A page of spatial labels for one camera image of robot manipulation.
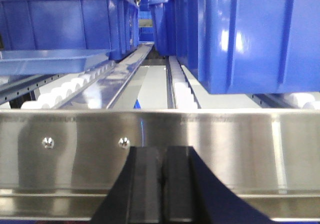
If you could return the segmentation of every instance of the stainless steel bar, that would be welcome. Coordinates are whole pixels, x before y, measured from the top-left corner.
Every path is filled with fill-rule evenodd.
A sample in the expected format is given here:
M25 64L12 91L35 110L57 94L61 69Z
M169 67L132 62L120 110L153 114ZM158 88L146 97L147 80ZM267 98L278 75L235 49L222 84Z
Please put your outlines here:
M1 218L88 220L125 162L118 141L127 137L160 151L194 146L272 220L320 220L319 111L2 111L0 136Z
M60 109L112 108L152 46L153 43L140 45L134 53L117 63L113 70L73 97Z

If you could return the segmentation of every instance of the screw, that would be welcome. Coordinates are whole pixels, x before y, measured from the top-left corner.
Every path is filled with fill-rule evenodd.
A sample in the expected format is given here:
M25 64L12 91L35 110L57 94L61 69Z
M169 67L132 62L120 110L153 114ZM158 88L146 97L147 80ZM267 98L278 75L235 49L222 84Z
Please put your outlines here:
M44 146L44 148L46 149L52 149L55 146L55 141L51 138L51 137L45 137L42 140L42 145Z
M120 138L118 144L119 144L119 147L127 149L130 147L130 140L126 137Z

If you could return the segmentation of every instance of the blue tray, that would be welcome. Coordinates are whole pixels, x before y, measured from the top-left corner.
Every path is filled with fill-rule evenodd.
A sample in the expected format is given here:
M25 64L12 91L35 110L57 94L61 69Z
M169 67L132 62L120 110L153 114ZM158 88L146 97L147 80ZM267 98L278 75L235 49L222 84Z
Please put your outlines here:
M0 51L0 75L79 73L108 60L107 49Z

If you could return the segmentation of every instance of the stainless steel panel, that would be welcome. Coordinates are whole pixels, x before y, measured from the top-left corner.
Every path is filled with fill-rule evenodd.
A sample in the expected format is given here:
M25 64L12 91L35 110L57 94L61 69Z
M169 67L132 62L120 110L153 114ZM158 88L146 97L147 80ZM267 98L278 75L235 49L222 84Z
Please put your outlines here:
M105 109L114 106L121 92L149 54L153 43L144 43L109 72L93 82L60 109Z
M85 220L119 174L128 150L118 140L128 137L160 150L194 146L227 187L273 220L320 220L318 111L3 111L0 136L0 217L38 217L34 201L18 198L27 192L48 203L43 217ZM87 197L91 208L79 201L56 215L52 203L64 192L73 204Z

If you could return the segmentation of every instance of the metal frame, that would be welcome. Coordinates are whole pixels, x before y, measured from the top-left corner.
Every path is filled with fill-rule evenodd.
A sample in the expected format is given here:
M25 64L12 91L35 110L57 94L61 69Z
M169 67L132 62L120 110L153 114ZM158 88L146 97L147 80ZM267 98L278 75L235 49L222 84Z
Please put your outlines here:
M20 76L0 86L0 104L17 99L46 85L64 74Z
M226 187L272 220L319 221L319 128L319 111L294 109L3 111L0 217L88 220L129 146L157 147L160 160L168 146L193 146Z

